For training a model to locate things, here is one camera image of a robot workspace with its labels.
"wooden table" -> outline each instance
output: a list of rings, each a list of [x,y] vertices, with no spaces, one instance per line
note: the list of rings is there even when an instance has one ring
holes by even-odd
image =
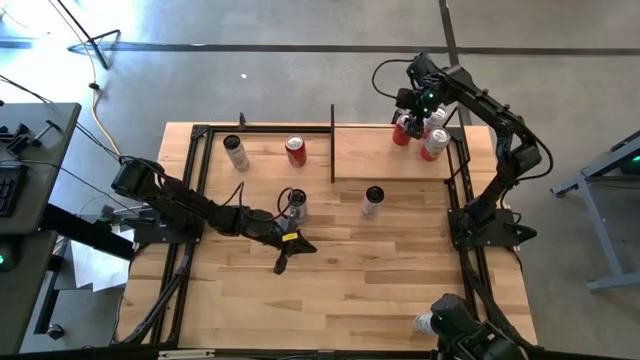
[[[167,124],[159,161],[172,176],[182,176],[192,126]],[[368,135],[363,135],[367,129],[361,125],[357,130],[349,125],[336,129],[334,184],[330,183],[328,135],[304,135],[308,161],[296,169],[284,152],[287,135],[243,134],[251,169],[239,173],[224,152],[225,135],[216,134],[205,195],[223,202],[245,181],[244,204],[276,213],[276,199],[283,188],[303,189],[310,215],[302,232],[318,252],[292,257],[286,272],[277,276],[272,273],[277,250],[207,229],[194,257],[181,348],[435,348],[435,337],[414,332],[413,319],[428,312],[444,293],[464,295],[446,218],[448,192],[442,172],[435,170],[446,163],[448,172],[447,157],[407,165],[434,169],[426,178],[404,167],[385,173],[384,166],[390,162],[384,154],[369,159],[366,166],[360,163],[363,159],[349,158],[353,152],[366,154],[363,150],[384,152],[391,137],[385,127],[369,129]],[[466,132],[472,183],[480,193],[495,174],[491,139],[487,127],[467,127]],[[370,136],[380,146],[353,141],[349,137],[353,134],[358,139]],[[339,165],[350,159],[353,167],[360,167],[358,172]],[[195,174],[199,166],[196,162]],[[385,190],[386,197],[377,218],[369,220],[360,215],[360,206],[364,190],[374,184]],[[157,298],[166,251],[166,245],[151,245],[133,263],[118,338],[133,330]],[[497,303],[521,334],[535,342],[517,261],[497,248],[487,249],[487,260]],[[171,302],[163,336],[173,307]]]

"white paper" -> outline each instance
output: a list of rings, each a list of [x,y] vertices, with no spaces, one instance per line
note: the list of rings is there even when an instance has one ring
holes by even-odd
[[[132,242],[133,230],[120,232],[120,226],[112,227],[113,233]],[[93,291],[125,284],[129,280],[129,261],[95,250],[90,246],[71,242],[73,270],[76,287],[93,283]]]
[[[73,253],[73,272],[76,274],[76,287],[83,287],[93,282],[93,248],[71,241]]]
[[[120,237],[133,243],[133,230],[118,233]],[[100,291],[110,287],[126,284],[129,280],[129,261],[113,255],[93,250],[93,291]]]

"can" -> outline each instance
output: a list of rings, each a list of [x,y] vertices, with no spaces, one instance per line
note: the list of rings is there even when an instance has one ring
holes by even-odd
[[[391,134],[391,140],[398,146],[407,146],[411,137],[404,133],[404,124],[407,121],[408,115],[402,115],[396,121],[393,127],[393,134]]]
[[[307,194],[300,189],[293,189],[289,195],[289,206],[291,217],[297,224],[302,224],[307,220]]]
[[[420,150],[420,155],[427,161],[436,160],[449,144],[449,133],[443,128],[433,129]]]
[[[427,335],[436,335],[436,332],[431,327],[432,313],[420,314],[413,321],[413,327],[416,331],[419,331]]]
[[[249,158],[247,157],[247,152],[244,151],[244,146],[242,146],[242,141],[238,136],[229,135],[222,140],[222,144],[224,145],[224,149],[227,151],[227,155],[229,155],[229,159],[231,159],[231,163],[236,170],[249,170]]]
[[[373,217],[378,213],[378,207],[382,205],[384,200],[384,190],[378,186],[372,186],[364,193],[362,201],[362,215],[365,217]]]
[[[431,113],[429,119],[424,123],[422,138],[426,139],[433,129],[442,127],[445,121],[447,121],[447,110],[445,108],[438,108],[438,110]]]
[[[285,142],[287,157],[293,167],[302,167],[307,162],[307,149],[301,136],[289,136]]]

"keyboard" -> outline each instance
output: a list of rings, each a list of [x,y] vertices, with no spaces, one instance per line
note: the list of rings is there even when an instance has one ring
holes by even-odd
[[[24,165],[0,166],[0,218],[13,214],[27,170]]]

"concrete floor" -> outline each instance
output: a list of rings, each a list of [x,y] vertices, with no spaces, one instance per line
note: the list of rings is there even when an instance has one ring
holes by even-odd
[[[39,18],[25,3],[43,10]],[[118,27],[126,41],[445,45],[436,0],[68,3],[91,33]],[[640,3],[634,0],[449,0],[449,7],[459,46],[640,47]],[[89,112],[89,61],[64,50],[74,42],[64,23],[44,0],[13,0],[7,10],[29,29],[3,18],[0,36],[47,40],[30,50],[0,50],[0,72],[54,101],[82,103],[80,122],[98,135]],[[328,121],[329,104],[334,103],[337,121],[386,123],[393,103],[373,91],[371,72],[384,59],[408,57],[166,52],[110,56],[112,69],[98,69],[105,89],[100,117],[123,152],[147,158],[156,157],[168,121],[235,121],[240,111],[249,121]],[[442,65],[448,62],[444,55],[434,58]],[[577,195],[555,199],[548,192],[638,130],[638,60],[461,57],[476,83],[523,115],[555,156],[550,176],[524,182],[508,196],[512,207],[523,213],[522,222],[539,232],[522,247],[521,256],[538,339],[552,350],[640,357],[640,288],[587,292],[586,280],[609,274],[606,259],[582,200]],[[406,86],[404,68],[390,65],[380,73],[379,84],[389,92]],[[6,86],[0,86],[0,94],[6,102],[34,101]],[[74,136],[64,166],[104,189],[116,171],[112,161],[81,135]],[[78,211],[95,196],[62,174],[52,202]],[[103,200],[94,201],[85,213],[102,204]],[[629,266],[637,267],[640,245],[625,244],[623,255]],[[58,342],[28,336],[23,351],[103,345],[118,297],[119,290],[62,295],[53,320],[68,335]],[[101,315],[91,323],[80,321],[78,309],[84,314],[99,309]]]

